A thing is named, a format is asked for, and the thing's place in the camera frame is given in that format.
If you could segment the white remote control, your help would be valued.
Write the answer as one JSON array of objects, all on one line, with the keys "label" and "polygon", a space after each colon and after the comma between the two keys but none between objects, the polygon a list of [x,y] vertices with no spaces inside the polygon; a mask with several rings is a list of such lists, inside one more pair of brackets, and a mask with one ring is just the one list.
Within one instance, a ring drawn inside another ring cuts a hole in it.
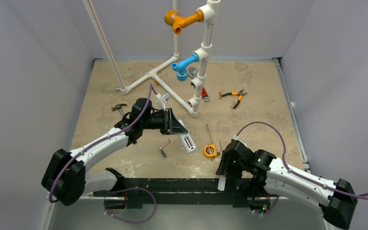
[{"label": "white remote control", "polygon": [[184,125],[184,122],[181,119],[179,119],[178,122],[187,130],[186,134],[178,134],[178,137],[187,153],[191,154],[196,150],[195,142],[190,135],[188,128]]}]

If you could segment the white battery cover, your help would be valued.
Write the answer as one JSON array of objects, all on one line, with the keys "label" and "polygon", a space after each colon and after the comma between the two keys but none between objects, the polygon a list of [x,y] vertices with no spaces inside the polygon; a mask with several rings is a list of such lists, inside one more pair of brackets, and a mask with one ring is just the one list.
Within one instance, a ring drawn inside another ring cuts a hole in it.
[{"label": "white battery cover", "polygon": [[226,177],[225,176],[220,176],[218,179],[218,190],[219,191],[224,191],[225,190],[225,185],[226,185]]}]

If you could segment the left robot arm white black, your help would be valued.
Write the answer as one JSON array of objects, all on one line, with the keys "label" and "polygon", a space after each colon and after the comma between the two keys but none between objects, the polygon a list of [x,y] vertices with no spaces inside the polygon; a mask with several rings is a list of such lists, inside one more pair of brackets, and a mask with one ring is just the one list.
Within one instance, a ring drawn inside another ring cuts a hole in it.
[{"label": "left robot arm white black", "polygon": [[145,129],[159,130],[163,135],[188,133],[171,108],[158,110],[152,107],[150,99],[139,98],[131,112],[101,137],[80,148],[53,153],[41,181],[49,192],[49,202],[65,206],[75,203],[86,193],[87,171],[110,154],[135,144]]}]

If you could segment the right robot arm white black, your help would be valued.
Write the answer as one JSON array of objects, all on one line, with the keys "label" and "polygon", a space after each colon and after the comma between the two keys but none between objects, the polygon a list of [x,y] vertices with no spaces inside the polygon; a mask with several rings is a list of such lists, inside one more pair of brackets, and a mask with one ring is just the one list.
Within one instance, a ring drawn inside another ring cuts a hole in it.
[{"label": "right robot arm white black", "polygon": [[253,176],[246,190],[250,195],[267,192],[318,207],[331,225],[350,228],[357,199],[352,197],[355,192],[348,181],[340,178],[335,182],[294,166],[286,167],[276,155],[263,149],[252,151],[233,139],[221,154],[216,175],[240,179],[243,172]]}]

